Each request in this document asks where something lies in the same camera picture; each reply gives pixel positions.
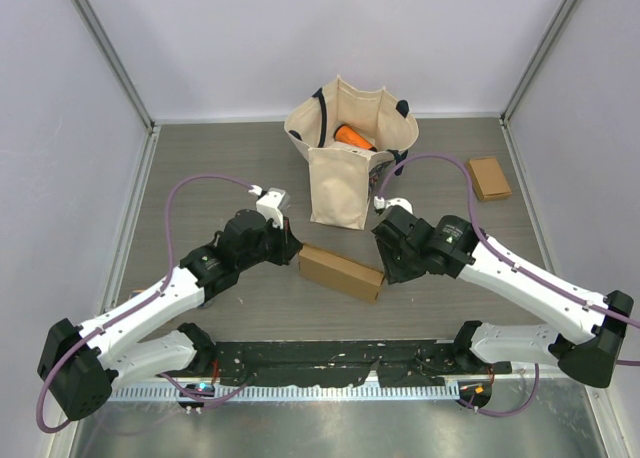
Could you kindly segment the cardboard sheet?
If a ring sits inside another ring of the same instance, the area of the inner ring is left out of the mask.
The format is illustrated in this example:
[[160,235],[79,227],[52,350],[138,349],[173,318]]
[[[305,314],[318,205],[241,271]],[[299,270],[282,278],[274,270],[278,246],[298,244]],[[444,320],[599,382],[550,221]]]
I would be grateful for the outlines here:
[[376,303],[384,273],[336,253],[304,244],[298,253],[300,275],[318,285],[368,303]]

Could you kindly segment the brown cardboard box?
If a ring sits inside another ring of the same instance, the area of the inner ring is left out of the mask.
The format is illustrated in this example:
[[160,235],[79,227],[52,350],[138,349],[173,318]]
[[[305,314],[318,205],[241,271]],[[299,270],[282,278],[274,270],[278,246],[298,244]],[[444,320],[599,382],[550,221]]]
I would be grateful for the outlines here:
[[503,200],[512,195],[511,187],[495,156],[470,159],[466,168],[480,202]]

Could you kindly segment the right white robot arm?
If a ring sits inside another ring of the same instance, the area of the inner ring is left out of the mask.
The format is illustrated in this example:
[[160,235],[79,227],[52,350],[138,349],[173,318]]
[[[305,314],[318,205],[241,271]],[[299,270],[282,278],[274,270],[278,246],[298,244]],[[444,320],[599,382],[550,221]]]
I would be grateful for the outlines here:
[[523,362],[556,367],[594,388],[611,384],[634,307],[631,296],[566,282],[461,217],[446,215],[432,226],[398,202],[377,211],[381,219],[372,232],[388,283],[447,276],[487,289],[540,319],[531,326],[465,322],[451,349],[457,369],[472,373]]

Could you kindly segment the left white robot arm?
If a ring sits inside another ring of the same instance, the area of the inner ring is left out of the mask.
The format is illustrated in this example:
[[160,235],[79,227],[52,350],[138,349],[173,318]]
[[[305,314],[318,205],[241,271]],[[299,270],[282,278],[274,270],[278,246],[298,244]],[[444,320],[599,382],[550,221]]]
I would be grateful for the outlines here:
[[79,325],[67,318],[53,324],[37,367],[40,395],[53,396],[73,422],[95,413],[130,383],[169,371],[205,375],[214,360],[206,332],[187,323],[159,339],[148,335],[211,302],[250,268],[264,262],[288,265],[301,248],[280,211],[237,212],[212,242],[189,252],[159,282],[124,304]]

